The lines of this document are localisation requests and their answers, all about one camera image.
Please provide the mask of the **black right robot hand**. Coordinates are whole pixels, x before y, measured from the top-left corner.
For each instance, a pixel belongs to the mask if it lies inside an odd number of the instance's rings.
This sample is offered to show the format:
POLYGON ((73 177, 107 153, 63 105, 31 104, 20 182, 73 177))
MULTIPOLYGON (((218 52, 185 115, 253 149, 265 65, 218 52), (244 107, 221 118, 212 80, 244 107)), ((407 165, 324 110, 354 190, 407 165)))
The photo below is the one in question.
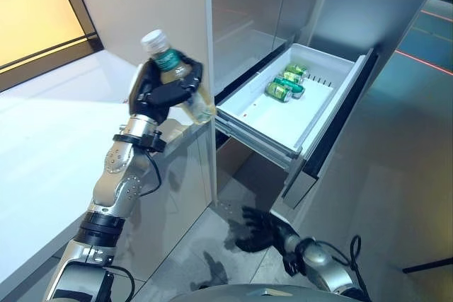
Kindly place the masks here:
POLYGON ((301 240, 288 223, 269 211, 242 206, 242 217, 250 235, 246 238, 237 238, 235 244, 244 252, 259 252, 274 247, 281 256, 285 256, 294 252, 301 240))

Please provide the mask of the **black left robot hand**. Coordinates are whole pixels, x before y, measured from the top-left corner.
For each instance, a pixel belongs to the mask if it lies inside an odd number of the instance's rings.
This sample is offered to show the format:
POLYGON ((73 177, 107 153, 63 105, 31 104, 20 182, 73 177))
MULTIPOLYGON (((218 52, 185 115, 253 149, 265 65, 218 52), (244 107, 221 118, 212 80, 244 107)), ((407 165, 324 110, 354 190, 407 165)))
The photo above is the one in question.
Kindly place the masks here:
POLYGON ((130 115, 144 115, 160 125, 167 119, 171 107, 187 101, 197 92, 203 65, 184 54, 179 56, 191 67, 191 71, 169 83, 162 83, 161 70, 154 60, 149 59, 139 68, 128 98, 130 115))

